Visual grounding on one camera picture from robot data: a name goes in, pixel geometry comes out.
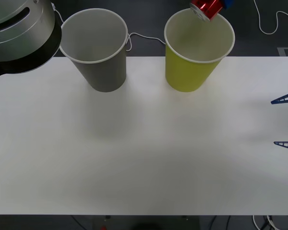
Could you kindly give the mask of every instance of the black cable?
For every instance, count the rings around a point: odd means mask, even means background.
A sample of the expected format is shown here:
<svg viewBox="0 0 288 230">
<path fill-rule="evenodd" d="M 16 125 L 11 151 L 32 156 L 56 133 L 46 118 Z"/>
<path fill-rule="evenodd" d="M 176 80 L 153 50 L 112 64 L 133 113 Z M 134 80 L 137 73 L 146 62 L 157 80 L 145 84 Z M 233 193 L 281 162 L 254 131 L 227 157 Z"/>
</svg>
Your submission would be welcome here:
<svg viewBox="0 0 288 230">
<path fill-rule="evenodd" d="M 71 215 L 71 217 L 73 218 L 73 220 L 74 220 L 83 230 L 87 230 L 85 227 L 83 227 L 82 224 L 79 223 L 79 221 L 77 221 L 77 219 L 76 219 L 73 215 Z"/>
<path fill-rule="evenodd" d="M 212 225 L 213 225 L 213 223 L 215 222 L 215 220 L 216 220 L 216 216 L 214 216 L 213 219 L 212 219 L 212 221 L 210 222 L 209 230 L 212 229 Z"/>
<path fill-rule="evenodd" d="M 229 226 L 230 218 L 231 218 L 231 216 L 229 216 L 228 219 L 227 219 L 227 223 L 226 223 L 226 230 L 228 230 L 228 226 Z"/>
<path fill-rule="evenodd" d="M 267 226 L 269 226 L 269 221 L 266 216 L 264 216 L 264 225 L 260 229 L 264 230 Z"/>
</svg>

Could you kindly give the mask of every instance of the gray paper cup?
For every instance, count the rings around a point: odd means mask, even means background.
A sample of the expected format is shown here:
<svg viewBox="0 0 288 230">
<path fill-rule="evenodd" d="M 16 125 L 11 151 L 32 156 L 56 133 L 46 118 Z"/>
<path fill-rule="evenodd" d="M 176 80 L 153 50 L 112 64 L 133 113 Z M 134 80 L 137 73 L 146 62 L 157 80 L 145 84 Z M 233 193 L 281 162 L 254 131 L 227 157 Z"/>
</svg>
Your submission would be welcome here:
<svg viewBox="0 0 288 230">
<path fill-rule="evenodd" d="M 126 80 L 127 38 L 127 25 L 118 14 L 88 9 L 64 22 L 60 50 L 94 89 L 111 92 Z"/>
</svg>

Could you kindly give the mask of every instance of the yellow paper cup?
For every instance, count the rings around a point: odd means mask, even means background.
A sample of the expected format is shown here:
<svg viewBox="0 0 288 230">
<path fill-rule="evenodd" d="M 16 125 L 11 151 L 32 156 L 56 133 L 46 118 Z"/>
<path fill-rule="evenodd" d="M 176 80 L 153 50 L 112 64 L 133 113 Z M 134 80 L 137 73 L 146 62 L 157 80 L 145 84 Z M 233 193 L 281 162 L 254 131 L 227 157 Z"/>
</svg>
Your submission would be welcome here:
<svg viewBox="0 0 288 230">
<path fill-rule="evenodd" d="M 235 44 L 235 32 L 222 15 L 204 22 L 191 9 L 174 14 L 164 36 L 166 78 L 181 92 L 197 90 Z"/>
</svg>

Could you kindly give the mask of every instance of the metal cylinder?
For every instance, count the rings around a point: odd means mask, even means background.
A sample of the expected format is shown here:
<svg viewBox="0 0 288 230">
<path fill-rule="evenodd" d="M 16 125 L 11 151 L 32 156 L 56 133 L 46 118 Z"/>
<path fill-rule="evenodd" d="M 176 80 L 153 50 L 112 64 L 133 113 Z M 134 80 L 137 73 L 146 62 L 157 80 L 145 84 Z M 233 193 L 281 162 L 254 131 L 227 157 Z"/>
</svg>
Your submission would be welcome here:
<svg viewBox="0 0 288 230">
<path fill-rule="evenodd" d="M 23 58 L 41 48 L 54 25 L 49 0 L 0 0 L 0 62 Z"/>
<path fill-rule="evenodd" d="M 111 92 L 126 80 L 128 29 L 116 13 L 80 11 L 62 25 L 60 50 L 97 91 Z"/>
</svg>

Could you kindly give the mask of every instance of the white cable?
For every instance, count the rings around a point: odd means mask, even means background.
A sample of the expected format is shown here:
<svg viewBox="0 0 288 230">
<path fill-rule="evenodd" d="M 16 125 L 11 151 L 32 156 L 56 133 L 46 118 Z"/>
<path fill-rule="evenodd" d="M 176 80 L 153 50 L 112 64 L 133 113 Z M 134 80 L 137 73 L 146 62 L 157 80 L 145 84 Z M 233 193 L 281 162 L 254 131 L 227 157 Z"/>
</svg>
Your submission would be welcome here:
<svg viewBox="0 0 288 230">
<path fill-rule="evenodd" d="M 254 223 L 255 227 L 257 228 L 257 230 L 261 230 L 261 229 L 258 227 L 258 225 L 256 224 L 255 216 L 253 216 L 253 223 Z"/>
<path fill-rule="evenodd" d="M 57 10 L 54 10 L 54 11 L 58 13 L 58 15 L 59 15 L 60 18 L 61 18 L 62 23 L 64 23 L 64 20 L 62 19 L 62 16 L 61 16 L 60 12 L 58 12 Z"/>
<path fill-rule="evenodd" d="M 128 41 L 130 41 L 130 49 L 126 50 L 127 52 L 132 50 L 132 42 L 131 42 L 131 36 L 132 35 L 138 35 L 138 36 L 143 37 L 143 38 L 158 40 L 159 42 L 161 42 L 162 44 L 165 45 L 165 42 L 162 41 L 161 39 L 157 38 L 157 37 L 147 37 L 147 36 L 144 36 L 144 35 L 141 35 L 141 34 L 138 34 L 138 33 L 131 33 L 131 34 L 128 35 L 128 39 L 127 39 L 127 42 L 126 42 L 126 44 L 128 44 Z"/>
<path fill-rule="evenodd" d="M 272 220 L 270 220 L 269 216 L 267 216 L 267 219 L 268 219 L 269 223 L 271 224 L 271 226 L 274 228 L 274 230 L 280 230 L 277 227 L 275 227 L 274 223 L 272 222 Z"/>
<path fill-rule="evenodd" d="M 56 6 L 55 6 L 53 3 L 51 3 L 51 5 L 52 5 L 52 9 L 53 9 L 53 11 L 55 11 L 55 12 L 58 13 L 58 15 L 59 15 L 60 18 L 61 18 L 62 23 L 64 23 L 64 20 L 62 19 L 62 16 L 61 16 L 60 12 L 58 12 L 58 11 L 56 10 Z"/>
<path fill-rule="evenodd" d="M 55 5 L 53 3 L 51 3 L 51 4 L 52 4 L 53 10 L 58 13 L 62 23 L 64 23 L 64 20 L 62 19 L 62 16 L 61 16 L 60 12 L 56 10 L 56 7 L 55 7 Z M 141 34 L 138 34 L 138 33 L 131 33 L 131 34 L 128 34 L 128 39 L 127 39 L 127 42 L 126 42 L 126 44 L 128 44 L 128 41 L 130 41 L 130 49 L 128 49 L 127 52 L 132 50 L 132 42 L 131 42 L 131 36 L 132 35 L 138 35 L 140 37 L 144 37 L 144 38 L 148 38 L 148 39 L 155 39 L 155 40 L 160 41 L 162 44 L 165 44 L 165 42 L 163 42 L 161 39 L 159 39 L 157 37 L 147 37 L 147 36 L 144 36 L 144 35 L 141 35 Z"/>
<path fill-rule="evenodd" d="M 257 4 L 256 4 L 256 1 L 254 0 L 254 4 L 255 4 L 255 7 L 256 7 L 256 10 L 257 10 L 257 13 L 258 13 L 258 19 L 259 19 L 259 29 L 261 30 L 261 32 L 263 32 L 264 34 L 266 35 L 273 35 L 275 34 L 275 32 L 278 30 L 278 13 L 283 13 L 285 15 L 288 16 L 288 14 L 286 12 L 283 12 L 283 11 L 278 11 L 276 12 L 276 29 L 272 32 L 272 33 L 266 33 L 265 31 L 262 30 L 261 28 L 261 22 L 260 22 L 260 13 L 259 13 L 259 9 L 257 7 Z"/>
</svg>

